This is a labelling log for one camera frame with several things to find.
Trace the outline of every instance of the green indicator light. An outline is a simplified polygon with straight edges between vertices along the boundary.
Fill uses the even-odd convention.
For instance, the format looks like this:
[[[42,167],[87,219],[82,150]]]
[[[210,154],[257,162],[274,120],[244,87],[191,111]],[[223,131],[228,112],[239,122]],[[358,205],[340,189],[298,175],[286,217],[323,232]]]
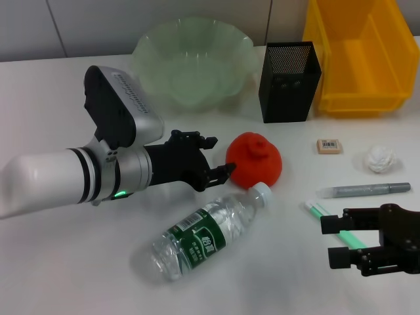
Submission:
[[[122,191],[122,192],[119,192],[119,193],[115,194],[115,196],[114,196],[114,197],[124,196],[126,193],[127,193],[127,192]]]

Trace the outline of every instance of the black robotic claw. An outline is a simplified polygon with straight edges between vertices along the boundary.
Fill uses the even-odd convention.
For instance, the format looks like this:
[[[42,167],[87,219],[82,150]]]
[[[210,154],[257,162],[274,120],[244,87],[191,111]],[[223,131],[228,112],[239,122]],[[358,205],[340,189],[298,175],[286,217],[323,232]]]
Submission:
[[[165,182],[183,181],[198,192],[208,187],[224,184],[235,169],[235,164],[210,169],[200,149],[212,149],[216,137],[204,138],[198,131],[182,133],[173,130],[165,144],[145,146],[152,162],[151,186]]]
[[[343,217],[321,217],[322,234],[342,230],[379,230],[381,246],[364,249],[336,247],[328,249],[332,269],[355,264],[363,276],[391,272],[420,273],[420,213],[395,204],[379,208],[344,209]]]

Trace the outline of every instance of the green bottle label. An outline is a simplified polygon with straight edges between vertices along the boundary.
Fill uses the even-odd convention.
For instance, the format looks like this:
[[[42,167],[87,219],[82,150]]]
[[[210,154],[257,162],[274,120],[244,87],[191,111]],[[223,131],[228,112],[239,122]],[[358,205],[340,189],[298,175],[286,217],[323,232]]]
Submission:
[[[186,217],[168,233],[174,235],[195,268],[226,246],[223,233],[211,215],[200,209]]]

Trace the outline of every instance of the metal mesh container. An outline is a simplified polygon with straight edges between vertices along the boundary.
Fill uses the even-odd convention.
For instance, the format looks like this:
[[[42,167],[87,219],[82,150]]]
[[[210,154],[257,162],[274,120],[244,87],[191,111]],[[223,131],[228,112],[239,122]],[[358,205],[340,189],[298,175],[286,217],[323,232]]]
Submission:
[[[267,44],[259,89],[264,122],[305,121],[320,76],[312,42]]]

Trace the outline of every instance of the translucent bowl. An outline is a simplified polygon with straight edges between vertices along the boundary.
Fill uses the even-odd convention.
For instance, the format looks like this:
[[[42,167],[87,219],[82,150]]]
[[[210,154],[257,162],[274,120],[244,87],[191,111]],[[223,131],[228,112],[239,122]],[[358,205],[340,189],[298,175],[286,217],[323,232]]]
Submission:
[[[214,107],[238,94],[257,68],[252,40],[209,18],[161,24],[133,52],[133,70],[145,92],[168,96],[186,110]]]

